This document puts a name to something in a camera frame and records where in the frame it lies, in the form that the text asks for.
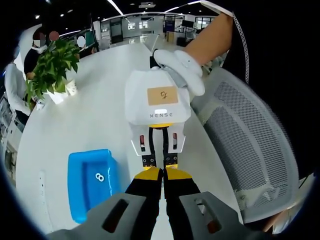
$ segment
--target white desk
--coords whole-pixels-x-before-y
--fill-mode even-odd
[[[75,77],[77,95],[70,96],[59,105],[48,102],[42,110],[32,112],[17,155],[16,188],[27,213],[45,233],[52,229],[71,229],[77,225],[72,220],[68,200],[67,166],[70,153],[105,148],[111,150],[119,163],[123,190],[143,170],[141,157],[136,156],[130,142],[124,93],[125,82],[131,72],[149,68],[149,56],[151,52],[142,43],[110,48],[87,56],[80,61]],[[242,222],[224,167],[193,112],[184,130],[186,141],[179,155],[179,168],[193,176],[201,191],[210,191],[235,209]],[[161,135],[160,131],[154,135],[160,163]],[[40,195],[40,171],[44,172],[46,207]],[[160,205],[161,213],[152,239],[170,239],[172,233],[165,201],[161,200]]]

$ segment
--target blue container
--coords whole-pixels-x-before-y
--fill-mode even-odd
[[[67,178],[71,216],[78,224],[90,209],[120,192],[117,162],[108,149],[71,153]]]

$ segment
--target ceiling light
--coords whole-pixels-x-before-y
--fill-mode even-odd
[[[189,2],[188,5],[191,5],[191,4],[198,4],[198,3],[201,3],[201,1],[193,1],[193,2]]]
[[[123,15],[122,11],[120,11],[120,9],[118,8],[118,6],[114,3],[114,1],[112,0],[107,0],[114,8],[115,10],[118,11],[118,13],[120,13],[120,15]]]
[[[71,31],[71,32],[67,32],[65,34],[61,34],[60,37],[62,36],[65,36],[65,35],[68,35],[68,34],[74,34],[74,33],[78,33],[78,32],[81,32],[81,30],[78,30],[78,31]]]
[[[175,9],[178,9],[178,8],[179,8],[178,6],[173,7],[173,8],[171,8],[171,9],[169,9],[169,10],[165,11],[165,13],[168,13],[168,12],[170,12],[170,11],[172,11],[172,10],[175,10]]]

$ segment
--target mesh chair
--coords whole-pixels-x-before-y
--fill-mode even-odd
[[[298,191],[298,167],[284,128],[244,82],[222,68],[206,80],[192,108],[210,137],[250,223],[289,207]]]

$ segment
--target green leaves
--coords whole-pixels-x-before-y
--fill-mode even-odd
[[[71,70],[71,61],[68,61],[68,60],[63,60],[63,61],[66,63],[68,70]]]
[[[33,72],[35,77],[32,81],[26,81],[26,93],[28,103],[31,97],[43,98],[43,93],[66,92],[66,70],[72,69],[77,73],[79,59],[76,57],[80,49],[72,42],[63,39],[52,41],[38,62]]]
[[[78,64],[75,62],[71,63],[73,70],[77,73],[78,72]]]

